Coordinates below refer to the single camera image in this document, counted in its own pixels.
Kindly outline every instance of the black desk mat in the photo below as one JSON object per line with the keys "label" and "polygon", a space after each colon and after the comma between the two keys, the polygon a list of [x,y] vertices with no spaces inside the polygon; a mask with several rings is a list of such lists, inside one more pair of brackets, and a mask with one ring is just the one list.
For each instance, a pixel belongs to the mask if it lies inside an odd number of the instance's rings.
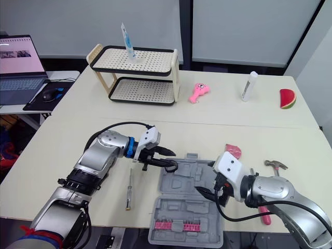
{"label": "black desk mat", "polygon": [[[73,82],[50,82],[48,83],[42,91],[30,102],[25,105],[23,110],[49,110],[52,111],[56,105],[62,100],[63,96],[68,92],[69,88],[73,85]],[[45,90],[63,88],[62,96],[51,102],[43,101],[43,92]]]}

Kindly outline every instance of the laptop screen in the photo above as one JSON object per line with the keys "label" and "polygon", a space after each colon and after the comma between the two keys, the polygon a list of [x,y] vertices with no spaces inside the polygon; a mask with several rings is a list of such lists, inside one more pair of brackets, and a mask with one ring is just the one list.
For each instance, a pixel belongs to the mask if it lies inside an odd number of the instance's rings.
{"label": "laptop screen", "polygon": [[40,72],[44,72],[44,68],[30,36],[0,39],[0,74]]}

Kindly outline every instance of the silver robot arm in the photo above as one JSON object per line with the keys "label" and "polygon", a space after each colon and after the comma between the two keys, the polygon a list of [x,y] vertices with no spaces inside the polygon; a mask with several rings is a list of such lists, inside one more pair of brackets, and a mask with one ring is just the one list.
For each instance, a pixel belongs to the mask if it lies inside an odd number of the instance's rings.
{"label": "silver robot arm", "polygon": [[[227,203],[225,198],[230,195],[237,201],[244,201],[251,208],[257,208],[271,201],[279,203],[284,201],[283,204],[269,204],[267,208],[283,221],[301,248],[332,248],[332,234],[322,221],[309,211],[317,213],[331,228],[328,216],[316,203],[299,194],[288,180],[279,176],[248,175],[247,169],[229,152],[225,152],[215,161],[213,169],[217,173],[215,189],[223,190],[224,201],[221,202],[224,206]],[[232,191],[227,190],[226,186],[229,184],[232,186]]]}
{"label": "silver robot arm", "polygon": [[157,146],[159,142],[160,133],[156,127],[149,127],[139,142],[116,131],[101,132],[77,161],[68,177],[58,180],[61,186],[34,218],[26,236],[8,249],[74,248],[87,225],[91,229],[88,204],[92,194],[100,189],[102,181],[107,178],[117,158],[125,156],[132,158],[134,162],[144,163],[143,170],[147,170],[148,164],[168,167],[168,170],[170,167],[170,172],[177,169],[174,161],[153,158],[154,153],[175,156],[172,151]]}

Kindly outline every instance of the plastic tool box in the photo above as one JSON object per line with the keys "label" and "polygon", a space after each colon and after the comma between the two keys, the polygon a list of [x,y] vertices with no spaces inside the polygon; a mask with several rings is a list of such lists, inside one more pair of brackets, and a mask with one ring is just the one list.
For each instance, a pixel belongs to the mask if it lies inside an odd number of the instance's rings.
{"label": "plastic tool box", "polygon": [[220,248],[223,221],[216,204],[205,199],[195,186],[213,191],[216,174],[211,161],[198,160],[197,154],[178,163],[174,173],[161,170],[159,191],[148,235],[150,244]]}

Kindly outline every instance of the pink hair dryer toy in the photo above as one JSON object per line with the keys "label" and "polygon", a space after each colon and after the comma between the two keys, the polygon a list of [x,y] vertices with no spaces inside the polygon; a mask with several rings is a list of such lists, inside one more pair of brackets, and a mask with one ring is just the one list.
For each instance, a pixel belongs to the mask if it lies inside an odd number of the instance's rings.
{"label": "pink hair dryer toy", "polygon": [[193,95],[189,98],[189,101],[194,104],[199,96],[206,94],[210,91],[210,88],[201,83],[195,84],[195,88],[193,89]]}

